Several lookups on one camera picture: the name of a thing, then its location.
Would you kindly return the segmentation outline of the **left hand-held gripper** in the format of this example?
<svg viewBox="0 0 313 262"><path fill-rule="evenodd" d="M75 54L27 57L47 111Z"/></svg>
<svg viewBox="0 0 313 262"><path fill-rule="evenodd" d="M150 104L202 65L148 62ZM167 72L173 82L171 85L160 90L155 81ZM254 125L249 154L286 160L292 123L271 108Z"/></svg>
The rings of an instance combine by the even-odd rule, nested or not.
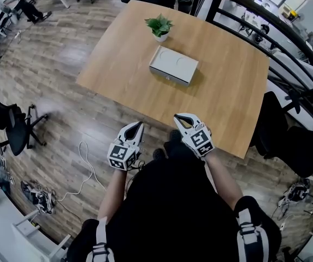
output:
<svg viewBox="0 0 313 262"><path fill-rule="evenodd" d="M137 160L138 146L144 134L144 124L137 121L124 126L117 139L108 149L109 165L115 169L127 171Z"/></svg>

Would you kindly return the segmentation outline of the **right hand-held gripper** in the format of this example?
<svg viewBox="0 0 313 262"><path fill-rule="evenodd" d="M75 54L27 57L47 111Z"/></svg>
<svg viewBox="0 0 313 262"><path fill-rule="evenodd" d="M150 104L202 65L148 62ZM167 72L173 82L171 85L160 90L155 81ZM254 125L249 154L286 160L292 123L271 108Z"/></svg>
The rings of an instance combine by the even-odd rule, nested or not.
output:
<svg viewBox="0 0 313 262"><path fill-rule="evenodd" d="M205 157L215 149L210 130L195 114L178 113L173 118L178 130L183 136L183 143L198 158Z"/></svg>

